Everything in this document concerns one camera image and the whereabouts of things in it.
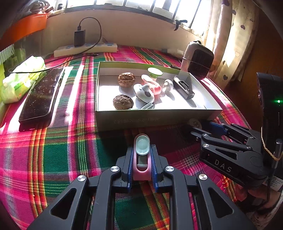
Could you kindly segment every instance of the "orange container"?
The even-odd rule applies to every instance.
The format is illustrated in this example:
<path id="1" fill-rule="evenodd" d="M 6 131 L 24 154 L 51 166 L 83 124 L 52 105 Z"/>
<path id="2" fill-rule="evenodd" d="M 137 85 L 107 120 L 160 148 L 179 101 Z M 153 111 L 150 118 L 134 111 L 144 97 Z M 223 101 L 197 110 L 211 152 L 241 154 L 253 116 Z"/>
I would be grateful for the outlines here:
<path id="1" fill-rule="evenodd" d="M 0 50 L 5 49 L 21 38 L 45 29 L 48 15 L 46 13 L 29 15 L 11 25 L 0 40 Z"/>

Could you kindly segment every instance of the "window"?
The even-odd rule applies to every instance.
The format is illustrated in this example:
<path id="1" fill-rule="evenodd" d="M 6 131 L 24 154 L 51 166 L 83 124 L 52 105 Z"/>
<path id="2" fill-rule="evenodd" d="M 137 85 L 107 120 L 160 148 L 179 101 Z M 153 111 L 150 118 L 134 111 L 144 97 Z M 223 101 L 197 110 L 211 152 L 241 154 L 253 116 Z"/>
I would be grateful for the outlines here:
<path id="1" fill-rule="evenodd" d="M 211 8 L 211 0 L 66 0 L 66 7 L 113 5 L 115 9 L 127 10 L 135 8 L 147 15 L 161 15 L 170 20 L 187 20 L 183 23 L 198 34 L 202 34 L 206 28 Z"/>

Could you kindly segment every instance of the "metal bolt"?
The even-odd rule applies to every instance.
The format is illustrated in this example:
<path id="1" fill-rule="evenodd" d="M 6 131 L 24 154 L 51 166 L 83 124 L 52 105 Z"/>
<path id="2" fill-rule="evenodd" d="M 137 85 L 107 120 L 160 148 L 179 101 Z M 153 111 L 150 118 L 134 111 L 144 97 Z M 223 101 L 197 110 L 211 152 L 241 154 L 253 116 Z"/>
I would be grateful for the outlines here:
<path id="1" fill-rule="evenodd" d="M 165 170 L 166 170 L 167 172 L 173 172 L 173 171 L 174 171 L 174 167 L 172 167 L 172 166 L 167 166 L 167 167 L 165 168 Z"/>
<path id="2" fill-rule="evenodd" d="M 87 177 L 85 175 L 79 175 L 78 176 L 78 181 L 82 182 L 82 181 L 86 180 L 86 178 Z"/>
<path id="3" fill-rule="evenodd" d="M 119 169 L 120 169 L 120 168 L 119 168 L 118 166 L 112 166 L 110 170 L 111 170 L 112 172 L 118 172 Z"/>
<path id="4" fill-rule="evenodd" d="M 205 175 L 205 174 L 199 174 L 198 177 L 201 180 L 206 180 L 207 179 L 207 175 Z"/>

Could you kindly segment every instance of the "plaid tablecloth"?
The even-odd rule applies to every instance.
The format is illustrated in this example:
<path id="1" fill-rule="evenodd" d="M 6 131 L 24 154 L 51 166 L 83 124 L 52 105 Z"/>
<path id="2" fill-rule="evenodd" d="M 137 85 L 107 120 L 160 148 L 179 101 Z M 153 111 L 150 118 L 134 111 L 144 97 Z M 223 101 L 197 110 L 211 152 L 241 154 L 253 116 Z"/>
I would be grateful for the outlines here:
<path id="1" fill-rule="evenodd" d="M 97 131 L 95 81 L 99 61 L 180 66 L 177 59 L 160 51 L 119 46 L 117 53 L 83 57 L 66 64 L 73 69 L 62 82 L 48 128 L 19 132 L 24 98 L 11 104 L 0 128 L 0 199 L 15 222 L 26 229 L 77 176 L 99 175 L 115 165 L 139 133 L 149 136 L 170 165 L 189 175 L 207 174 L 235 199 L 233 183 L 198 160 L 199 144 L 189 145 L 178 126 Z M 216 122 L 248 126 L 218 87 L 208 79 L 202 83 L 224 108 Z M 169 229 L 168 194 L 154 193 L 151 182 L 135 182 L 130 194 L 116 195 L 115 229 Z"/>

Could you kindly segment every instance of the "power adapter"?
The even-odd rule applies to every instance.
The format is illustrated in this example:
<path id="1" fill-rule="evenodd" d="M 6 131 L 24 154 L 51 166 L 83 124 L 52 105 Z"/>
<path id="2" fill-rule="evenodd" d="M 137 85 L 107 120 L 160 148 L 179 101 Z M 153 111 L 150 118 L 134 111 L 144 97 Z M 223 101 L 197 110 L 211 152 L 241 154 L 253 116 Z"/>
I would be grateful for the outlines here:
<path id="1" fill-rule="evenodd" d="M 85 44 L 85 30 L 82 30 L 81 26 L 78 26 L 78 30 L 74 34 L 74 46 L 83 46 Z"/>

